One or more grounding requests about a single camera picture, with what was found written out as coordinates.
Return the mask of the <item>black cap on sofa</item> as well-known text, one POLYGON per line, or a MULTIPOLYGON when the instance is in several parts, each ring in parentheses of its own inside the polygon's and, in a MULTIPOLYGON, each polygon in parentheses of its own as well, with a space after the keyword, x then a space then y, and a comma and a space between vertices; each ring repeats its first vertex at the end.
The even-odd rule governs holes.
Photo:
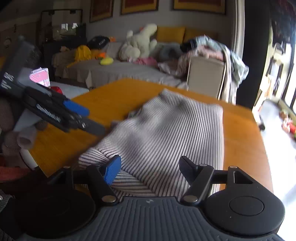
POLYGON ((92 50, 92 49, 103 49, 108 43, 110 42, 110 39, 108 37, 104 36, 95 36, 90 41, 87 42, 86 46, 92 50))

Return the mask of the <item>yellow plush toy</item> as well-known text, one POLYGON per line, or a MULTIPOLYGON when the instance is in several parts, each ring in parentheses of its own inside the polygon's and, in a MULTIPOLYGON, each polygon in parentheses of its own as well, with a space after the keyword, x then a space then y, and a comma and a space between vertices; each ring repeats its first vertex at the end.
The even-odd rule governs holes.
POLYGON ((108 65, 111 65, 113 62, 114 62, 114 59, 113 58, 111 58, 111 57, 105 57, 105 58, 102 58, 100 60, 100 65, 102 65, 102 66, 108 66, 108 65))

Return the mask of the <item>pink cloth on sofa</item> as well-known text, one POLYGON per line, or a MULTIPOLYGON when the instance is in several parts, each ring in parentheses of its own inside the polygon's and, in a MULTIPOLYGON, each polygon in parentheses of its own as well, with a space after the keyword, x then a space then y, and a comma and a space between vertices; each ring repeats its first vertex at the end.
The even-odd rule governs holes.
POLYGON ((147 58, 129 58, 129 63, 137 64, 137 65, 144 65, 144 66, 150 66, 150 67, 158 67, 158 62, 153 57, 147 57, 147 58))

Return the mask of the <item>red glossy object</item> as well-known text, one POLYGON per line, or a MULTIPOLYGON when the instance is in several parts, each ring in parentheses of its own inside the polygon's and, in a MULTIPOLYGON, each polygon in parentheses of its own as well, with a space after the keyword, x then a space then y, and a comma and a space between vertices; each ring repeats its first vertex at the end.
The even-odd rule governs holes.
POLYGON ((58 87, 58 86, 51 86, 50 89, 53 90, 56 93, 63 94, 61 88, 58 87))

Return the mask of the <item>yellow sofa cushion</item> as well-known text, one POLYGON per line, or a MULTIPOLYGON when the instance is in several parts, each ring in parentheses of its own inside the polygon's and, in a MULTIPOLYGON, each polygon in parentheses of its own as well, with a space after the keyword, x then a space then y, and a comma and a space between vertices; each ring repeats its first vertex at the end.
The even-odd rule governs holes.
POLYGON ((185 27, 161 27, 158 26, 156 40, 163 43, 181 44, 184 39, 185 27))

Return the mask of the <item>white plush duck toy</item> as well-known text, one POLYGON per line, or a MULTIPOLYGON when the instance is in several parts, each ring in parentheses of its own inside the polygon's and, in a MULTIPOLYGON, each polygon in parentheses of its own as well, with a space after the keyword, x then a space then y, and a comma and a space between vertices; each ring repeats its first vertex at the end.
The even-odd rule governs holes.
POLYGON ((151 37, 157 32, 156 24, 147 24, 139 33, 133 34, 130 30, 127 33, 126 41, 121 46, 118 57, 121 61, 138 58, 148 58, 150 53, 154 51, 157 40, 151 40, 151 37))

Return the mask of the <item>pink striped box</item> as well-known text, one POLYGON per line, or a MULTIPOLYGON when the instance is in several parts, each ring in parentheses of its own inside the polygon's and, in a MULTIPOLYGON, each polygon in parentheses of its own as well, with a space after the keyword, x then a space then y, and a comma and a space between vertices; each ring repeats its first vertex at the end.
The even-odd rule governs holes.
POLYGON ((49 70, 48 68, 39 68, 31 71, 29 78, 34 83, 50 87, 49 70))

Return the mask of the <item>white side table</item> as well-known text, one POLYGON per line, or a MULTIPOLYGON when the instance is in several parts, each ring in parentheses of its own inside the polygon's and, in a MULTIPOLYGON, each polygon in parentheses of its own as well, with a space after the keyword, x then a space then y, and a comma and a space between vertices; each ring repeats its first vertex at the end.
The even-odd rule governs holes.
POLYGON ((66 99, 66 96, 34 82, 23 87, 20 97, 21 103, 29 111, 60 130, 69 132, 78 129, 76 118, 79 116, 65 111, 62 103, 66 99))

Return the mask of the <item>grey sofa with sheet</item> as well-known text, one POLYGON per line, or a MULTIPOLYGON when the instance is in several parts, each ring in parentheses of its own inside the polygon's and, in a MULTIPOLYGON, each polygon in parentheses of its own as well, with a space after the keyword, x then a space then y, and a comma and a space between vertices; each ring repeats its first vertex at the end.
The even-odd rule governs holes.
POLYGON ((88 89, 130 78, 188 90, 185 80, 162 72, 159 62, 158 67, 150 67, 121 61, 118 57, 121 46, 120 42, 109 43, 104 50, 94 50, 91 59, 80 61, 76 60, 77 49, 62 50, 52 57, 55 77, 79 82, 88 89), (114 62, 108 66, 100 65, 100 60, 105 57, 113 58, 114 62))

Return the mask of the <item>framed red wall picture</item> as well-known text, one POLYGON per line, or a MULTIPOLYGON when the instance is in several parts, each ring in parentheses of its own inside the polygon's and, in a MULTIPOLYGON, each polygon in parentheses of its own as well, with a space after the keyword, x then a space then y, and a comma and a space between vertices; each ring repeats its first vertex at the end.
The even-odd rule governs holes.
POLYGON ((158 0, 122 0, 121 15, 142 13, 146 11, 157 11, 158 0))

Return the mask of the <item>grey neck pillow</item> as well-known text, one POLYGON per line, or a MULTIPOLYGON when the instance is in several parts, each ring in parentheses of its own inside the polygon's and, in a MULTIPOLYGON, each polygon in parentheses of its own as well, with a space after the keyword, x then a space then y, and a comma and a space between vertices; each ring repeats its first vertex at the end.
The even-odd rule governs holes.
POLYGON ((174 59, 179 59, 183 52, 178 43, 158 43, 151 53, 151 56, 158 62, 166 62, 174 59))

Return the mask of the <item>red bowl with greens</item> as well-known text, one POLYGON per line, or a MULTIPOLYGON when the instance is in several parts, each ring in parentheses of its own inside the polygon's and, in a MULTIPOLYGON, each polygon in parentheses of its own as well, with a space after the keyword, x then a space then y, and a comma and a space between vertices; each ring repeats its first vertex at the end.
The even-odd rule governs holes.
POLYGON ((281 127, 282 129, 290 135, 291 138, 295 140, 295 124, 293 120, 289 117, 288 112, 284 109, 280 111, 279 114, 282 119, 281 127))

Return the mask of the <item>grey striped knit sweater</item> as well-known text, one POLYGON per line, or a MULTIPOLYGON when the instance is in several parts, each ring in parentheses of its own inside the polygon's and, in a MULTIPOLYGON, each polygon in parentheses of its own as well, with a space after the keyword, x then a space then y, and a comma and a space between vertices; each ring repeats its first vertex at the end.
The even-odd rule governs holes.
POLYGON ((223 109, 165 89, 83 153, 78 165, 104 164, 115 155, 121 170, 111 187, 118 197, 180 198, 189 188, 180 157, 223 168, 223 109))

